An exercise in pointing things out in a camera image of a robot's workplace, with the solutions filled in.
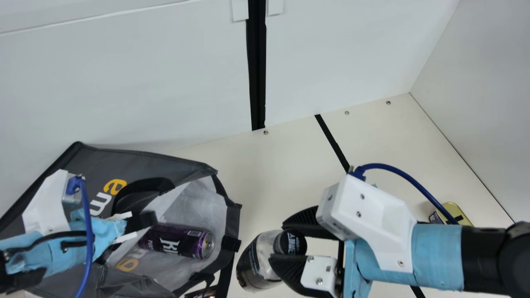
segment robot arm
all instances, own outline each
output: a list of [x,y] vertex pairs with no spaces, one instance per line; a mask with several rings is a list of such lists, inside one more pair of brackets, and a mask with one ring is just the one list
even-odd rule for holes
[[[383,281],[530,297],[530,223],[419,224],[403,201],[350,175],[328,188],[318,207],[300,213],[283,228],[344,241],[346,267],[342,274],[331,257],[271,255],[275,273],[299,294],[367,297],[372,281]],[[316,221],[299,220],[312,216]]]
[[22,214],[26,234],[0,240],[0,293],[38,285],[43,278],[83,264],[87,255],[86,221],[92,223],[92,261],[112,244],[134,237],[136,231],[156,224],[154,212],[129,212],[110,218],[86,219],[83,209],[65,215],[65,206],[79,206],[81,179],[64,170],[47,177]]

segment blue cable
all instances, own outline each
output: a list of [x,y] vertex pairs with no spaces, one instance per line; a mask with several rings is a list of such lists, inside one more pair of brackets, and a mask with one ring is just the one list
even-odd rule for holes
[[431,195],[431,193],[425,187],[423,187],[418,181],[416,181],[416,179],[412,178],[409,174],[403,172],[402,170],[394,166],[384,163],[369,163],[362,166],[358,166],[355,171],[350,172],[349,174],[362,181],[366,181],[366,177],[364,177],[363,174],[366,170],[371,169],[387,170],[403,177],[405,180],[414,185],[436,207],[436,209],[438,209],[445,216],[445,218],[449,222],[451,222],[452,224],[458,224],[458,221],[447,211],[447,209],[442,206],[442,204],[440,204],[440,202],[438,202],[436,198],[434,198],[433,195]]
[[81,296],[83,296],[83,293],[85,292],[86,285],[89,283],[90,271],[92,269],[92,256],[94,252],[94,239],[92,237],[92,220],[90,216],[89,197],[86,193],[86,183],[85,180],[83,180],[81,177],[79,177],[79,179],[76,179],[76,182],[77,183],[75,183],[75,185],[78,185],[81,191],[81,201],[83,202],[83,211],[85,214],[86,223],[85,271],[83,273],[83,279],[81,280],[81,284],[79,285],[77,293],[75,294],[75,298],[81,298]]

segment gold object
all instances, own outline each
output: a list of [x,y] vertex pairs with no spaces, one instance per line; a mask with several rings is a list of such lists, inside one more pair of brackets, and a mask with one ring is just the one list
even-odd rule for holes
[[[469,218],[467,218],[467,216],[465,216],[465,214],[462,211],[462,209],[460,209],[460,207],[458,205],[456,205],[455,203],[447,202],[447,203],[443,203],[442,206],[445,209],[447,209],[447,211],[456,219],[456,221],[458,221],[459,225],[473,226],[473,224],[471,223]],[[449,224],[449,221],[447,220],[447,218],[441,212],[439,212],[438,210],[436,210],[429,217],[429,219],[430,219],[430,221],[432,223],[438,222],[437,219],[439,219],[439,220],[443,221],[445,224]]]

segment purple can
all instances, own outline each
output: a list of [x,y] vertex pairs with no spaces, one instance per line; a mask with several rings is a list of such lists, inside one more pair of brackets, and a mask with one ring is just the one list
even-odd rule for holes
[[203,260],[214,250],[213,240],[210,232],[196,227],[156,224],[138,241],[138,246]]

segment can lid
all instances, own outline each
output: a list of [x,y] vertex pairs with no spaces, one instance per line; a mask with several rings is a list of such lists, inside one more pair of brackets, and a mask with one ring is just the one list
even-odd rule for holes
[[300,231],[287,229],[276,236],[273,248],[281,255],[305,255],[307,241]]
[[214,238],[211,236],[211,233],[207,233],[202,242],[202,257],[204,259],[208,258],[213,250]]

